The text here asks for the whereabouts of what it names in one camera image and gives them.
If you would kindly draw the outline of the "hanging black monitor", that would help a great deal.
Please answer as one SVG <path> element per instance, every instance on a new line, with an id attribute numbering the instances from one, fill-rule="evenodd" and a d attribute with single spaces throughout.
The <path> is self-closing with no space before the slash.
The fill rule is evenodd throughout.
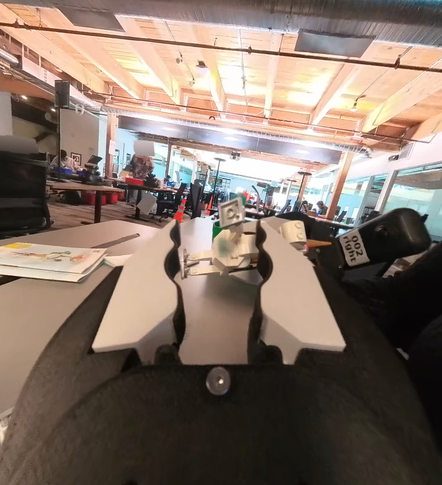
<path id="1" fill-rule="evenodd" d="M 71 103 L 71 83 L 68 80 L 54 81 L 54 106 L 69 109 Z"/>

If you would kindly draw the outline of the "black floor lamp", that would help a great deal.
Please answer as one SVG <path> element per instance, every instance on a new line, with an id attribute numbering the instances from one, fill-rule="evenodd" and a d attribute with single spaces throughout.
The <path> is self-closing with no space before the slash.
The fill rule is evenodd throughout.
<path id="1" fill-rule="evenodd" d="M 301 176 L 297 200 L 298 202 L 302 202 L 304 200 L 305 189 L 311 177 L 311 173 L 306 171 L 299 171 L 297 174 Z"/>

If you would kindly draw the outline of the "silver ventilation duct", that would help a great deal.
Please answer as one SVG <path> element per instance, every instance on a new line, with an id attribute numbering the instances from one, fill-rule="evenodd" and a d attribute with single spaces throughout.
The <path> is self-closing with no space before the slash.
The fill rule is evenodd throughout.
<path id="1" fill-rule="evenodd" d="M 75 13 L 161 20 L 300 29 L 309 22 L 350 21 L 442 28 L 442 1 L 0 1 Z"/>

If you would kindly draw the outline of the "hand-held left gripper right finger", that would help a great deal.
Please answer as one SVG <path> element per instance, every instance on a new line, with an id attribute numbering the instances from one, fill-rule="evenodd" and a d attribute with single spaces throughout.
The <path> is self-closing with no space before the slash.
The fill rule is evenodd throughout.
<path id="1" fill-rule="evenodd" d="M 302 351 L 342 353 L 346 342 L 307 257 L 302 221 L 256 224 L 261 277 L 248 326 L 248 362 L 295 364 Z"/>

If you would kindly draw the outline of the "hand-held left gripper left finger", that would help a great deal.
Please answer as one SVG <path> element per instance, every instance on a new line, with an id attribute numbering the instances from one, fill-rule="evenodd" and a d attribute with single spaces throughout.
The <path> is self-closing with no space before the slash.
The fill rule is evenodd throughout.
<path id="1" fill-rule="evenodd" d="M 175 279 L 181 271 L 180 229 L 177 220 L 170 221 L 127 258 L 92 343 L 94 352 L 180 348 L 186 327 Z"/>

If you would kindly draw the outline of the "person's right forearm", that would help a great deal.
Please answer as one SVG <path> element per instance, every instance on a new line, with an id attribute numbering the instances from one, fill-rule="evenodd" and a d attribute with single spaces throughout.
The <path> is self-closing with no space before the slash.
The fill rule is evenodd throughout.
<path id="1" fill-rule="evenodd" d="M 343 282 L 390 343 L 407 355 L 417 337 L 442 316 L 442 240 L 406 270 Z"/>

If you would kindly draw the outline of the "long wooden desk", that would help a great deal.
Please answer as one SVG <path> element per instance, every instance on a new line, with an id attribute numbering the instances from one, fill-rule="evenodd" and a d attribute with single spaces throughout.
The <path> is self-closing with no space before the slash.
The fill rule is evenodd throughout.
<path id="1" fill-rule="evenodd" d="M 85 185 L 78 182 L 52 182 L 47 181 L 46 185 L 54 191 L 92 191 L 95 193 L 94 223 L 100 223 L 102 217 L 102 197 L 108 192 L 122 192 L 121 189 L 105 185 Z"/>

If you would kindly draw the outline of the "instruction booklet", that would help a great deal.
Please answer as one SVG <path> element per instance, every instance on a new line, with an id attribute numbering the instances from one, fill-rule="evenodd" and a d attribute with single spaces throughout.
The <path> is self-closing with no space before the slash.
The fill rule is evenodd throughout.
<path id="1" fill-rule="evenodd" d="M 0 246 L 0 268 L 20 268 L 40 271 L 84 274 L 101 263 L 105 248 L 47 246 L 32 243 L 12 243 Z"/>
<path id="2" fill-rule="evenodd" d="M 29 269 L 13 266 L 0 265 L 0 276 L 13 276 L 37 280 L 62 281 L 78 283 L 88 277 L 93 271 L 101 266 L 103 260 L 98 261 L 82 273 L 72 273 L 66 271 L 51 271 L 41 269 Z"/>

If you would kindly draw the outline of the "black mesh office chair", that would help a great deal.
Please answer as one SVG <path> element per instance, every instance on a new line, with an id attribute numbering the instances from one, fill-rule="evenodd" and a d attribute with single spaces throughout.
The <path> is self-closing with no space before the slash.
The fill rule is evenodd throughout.
<path id="1" fill-rule="evenodd" d="M 0 239 L 48 230 L 49 156 L 36 141 L 0 135 Z"/>

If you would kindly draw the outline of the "grey board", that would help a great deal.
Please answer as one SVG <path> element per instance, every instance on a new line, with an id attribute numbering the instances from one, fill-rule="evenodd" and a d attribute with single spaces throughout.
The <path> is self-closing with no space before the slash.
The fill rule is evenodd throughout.
<path id="1" fill-rule="evenodd" d="M 157 204 L 157 198 L 148 191 L 139 191 L 141 198 L 137 202 L 135 208 L 139 215 L 148 215 L 152 211 L 153 207 Z"/>

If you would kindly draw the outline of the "white toy brick unicorn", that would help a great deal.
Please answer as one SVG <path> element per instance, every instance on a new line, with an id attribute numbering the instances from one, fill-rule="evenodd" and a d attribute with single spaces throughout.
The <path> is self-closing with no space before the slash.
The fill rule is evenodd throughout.
<path id="1" fill-rule="evenodd" d="M 268 222 L 278 235 L 305 255 L 309 249 L 332 244 L 308 238 L 304 223 L 299 220 L 273 216 L 245 222 L 246 209 L 240 197 L 222 203 L 218 208 L 218 216 L 220 232 L 213 238 L 211 249 L 197 253 L 183 250 L 182 279 L 207 274 L 227 276 L 255 269 L 259 255 L 255 244 L 256 224 L 261 221 Z"/>

